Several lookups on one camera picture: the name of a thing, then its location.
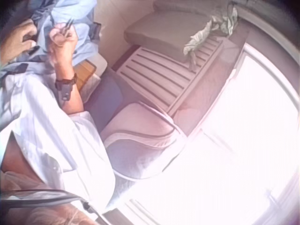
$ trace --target crumpled plastic bag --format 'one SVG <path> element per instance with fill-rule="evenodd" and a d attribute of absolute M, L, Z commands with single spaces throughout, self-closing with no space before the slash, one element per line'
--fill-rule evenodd
<path fill-rule="evenodd" d="M 227 16 L 212 15 L 211 20 L 206 24 L 203 30 L 198 31 L 191 36 L 191 40 L 184 46 L 183 54 L 188 55 L 190 59 L 189 70 L 195 71 L 196 55 L 195 51 L 201 46 L 212 31 L 221 31 L 225 35 L 232 35 L 233 28 L 238 20 L 238 11 L 235 7 L 227 8 Z"/>

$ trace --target white shirt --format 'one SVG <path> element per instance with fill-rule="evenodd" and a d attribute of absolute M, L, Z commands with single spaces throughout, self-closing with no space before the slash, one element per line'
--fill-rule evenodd
<path fill-rule="evenodd" d="M 66 115 L 45 78 L 27 73 L 5 78 L 0 88 L 2 157 L 13 131 L 45 184 L 83 197 L 101 213 L 115 185 L 103 143 L 90 114 Z"/>

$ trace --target hand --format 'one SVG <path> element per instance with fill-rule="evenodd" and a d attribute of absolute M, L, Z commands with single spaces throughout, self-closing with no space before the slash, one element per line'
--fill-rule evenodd
<path fill-rule="evenodd" d="M 28 19 L 16 26 L 13 31 L 1 43 L 1 65 L 7 64 L 22 52 L 31 49 L 37 43 L 33 40 L 23 42 L 25 35 L 33 36 L 37 33 L 37 28 L 31 19 Z"/>
<path fill-rule="evenodd" d="M 49 34 L 52 40 L 49 46 L 50 59 L 55 68 L 72 65 L 73 53 L 78 42 L 74 26 L 70 27 L 65 37 L 60 33 L 65 25 L 65 23 L 56 24 Z"/>

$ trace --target white slatted panel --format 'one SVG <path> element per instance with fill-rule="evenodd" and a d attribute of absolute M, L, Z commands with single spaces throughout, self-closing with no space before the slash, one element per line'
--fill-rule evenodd
<path fill-rule="evenodd" d="M 203 74 L 207 62 L 215 58 L 222 41 L 209 37 L 196 51 L 196 72 L 188 70 L 188 63 L 175 61 L 158 52 L 140 47 L 119 68 L 121 75 L 136 91 L 167 113 L 175 113 L 183 98 Z"/>

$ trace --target seat back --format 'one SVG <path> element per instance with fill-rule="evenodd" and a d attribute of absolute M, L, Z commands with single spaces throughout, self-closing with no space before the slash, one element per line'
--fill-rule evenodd
<path fill-rule="evenodd" d="M 172 119 L 142 102 L 124 107 L 100 134 L 116 177 L 107 210 L 130 198 L 130 189 L 153 178 L 182 151 L 186 136 Z"/>

